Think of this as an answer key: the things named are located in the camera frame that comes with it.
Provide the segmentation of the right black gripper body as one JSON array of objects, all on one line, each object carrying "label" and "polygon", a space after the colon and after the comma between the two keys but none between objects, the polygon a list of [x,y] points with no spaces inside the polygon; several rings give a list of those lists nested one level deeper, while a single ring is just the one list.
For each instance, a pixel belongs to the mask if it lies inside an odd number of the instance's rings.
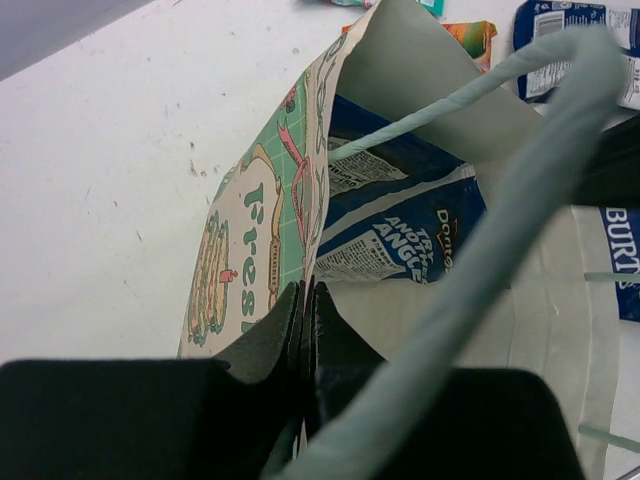
[{"label": "right black gripper body", "polygon": [[577,184],[572,204],[638,206],[640,177],[639,116],[607,129]]}]

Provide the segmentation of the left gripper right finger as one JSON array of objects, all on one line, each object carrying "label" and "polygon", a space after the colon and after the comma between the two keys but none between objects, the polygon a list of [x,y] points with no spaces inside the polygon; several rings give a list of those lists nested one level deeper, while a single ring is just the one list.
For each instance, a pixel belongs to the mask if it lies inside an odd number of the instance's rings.
[{"label": "left gripper right finger", "polygon": [[[337,417],[378,366],[377,353],[340,315],[319,282],[304,316],[304,414],[313,438]],[[456,368],[429,412],[378,473],[380,479],[584,478],[556,397],[538,375]]]}]

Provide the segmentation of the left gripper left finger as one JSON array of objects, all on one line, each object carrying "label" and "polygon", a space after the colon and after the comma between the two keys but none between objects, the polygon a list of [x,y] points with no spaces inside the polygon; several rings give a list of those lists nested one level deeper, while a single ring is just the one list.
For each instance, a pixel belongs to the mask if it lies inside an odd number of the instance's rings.
[{"label": "left gripper left finger", "polygon": [[1,368],[5,479],[264,479],[295,455],[302,284],[210,358]]}]

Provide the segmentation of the blue green crisps packet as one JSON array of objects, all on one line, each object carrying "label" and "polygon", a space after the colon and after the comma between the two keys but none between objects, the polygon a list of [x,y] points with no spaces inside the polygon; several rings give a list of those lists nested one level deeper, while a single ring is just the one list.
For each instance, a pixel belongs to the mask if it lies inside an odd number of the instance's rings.
[{"label": "blue green crisps packet", "polygon": [[[639,274],[639,210],[602,207],[612,270],[617,274]],[[615,285],[621,320],[639,322],[639,283],[619,281]]]}]

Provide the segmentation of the green printed paper bag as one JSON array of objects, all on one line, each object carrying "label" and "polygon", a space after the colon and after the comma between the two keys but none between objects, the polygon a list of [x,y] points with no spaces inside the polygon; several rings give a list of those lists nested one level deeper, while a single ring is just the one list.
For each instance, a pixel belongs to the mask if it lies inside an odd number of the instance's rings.
[{"label": "green printed paper bag", "polygon": [[[473,62],[462,69],[458,61],[403,60],[388,41],[366,41],[371,24],[437,21],[413,1],[374,6],[309,65],[211,201],[180,356],[221,351],[275,305],[287,283],[320,280],[314,267],[329,161],[411,133],[471,164],[488,208],[506,181],[508,158],[532,131],[545,127],[559,139],[577,126],[577,107],[600,94],[603,80],[629,81],[629,52],[611,9],[597,8],[583,23],[571,21],[578,3],[530,1],[521,10],[530,26],[516,28],[513,54],[486,72]],[[559,396],[591,479],[603,477],[607,448],[579,427],[609,426],[619,371],[616,287],[592,277],[609,267],[600,209],[571,200],[461,357],[469,366],[541,375]],[[327,283],[338,309],[388,354],[444,275],[428,284]]]}]

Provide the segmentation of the orange snack packet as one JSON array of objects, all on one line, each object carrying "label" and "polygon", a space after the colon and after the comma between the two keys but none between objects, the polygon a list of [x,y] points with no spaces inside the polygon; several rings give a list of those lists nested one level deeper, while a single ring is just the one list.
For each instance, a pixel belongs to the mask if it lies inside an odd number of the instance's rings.
[{"label": "orange snack packet", "polygon": [[366,41],[378,46],[388,41],[401,51],[403,60],[434,61],[436,65],[458,61],[462,69],[469,69],[473,62],[477,70],[486,72],[491,66],[496,35],[496,26],[488,21],[439,24],[423,19],[413,24],[406,20],[371,24]]}]

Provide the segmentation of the blue silver tortilla chips packet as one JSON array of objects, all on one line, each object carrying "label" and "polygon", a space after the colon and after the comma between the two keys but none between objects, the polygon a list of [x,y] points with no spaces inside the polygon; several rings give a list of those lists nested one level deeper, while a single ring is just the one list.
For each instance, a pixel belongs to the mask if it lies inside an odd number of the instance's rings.
[{"label": "blue silver tortilla chips packet", "polygon": [[448,273],[486,206],[473,166],[407,133],[328,163],[315,276],[325,282]]}]

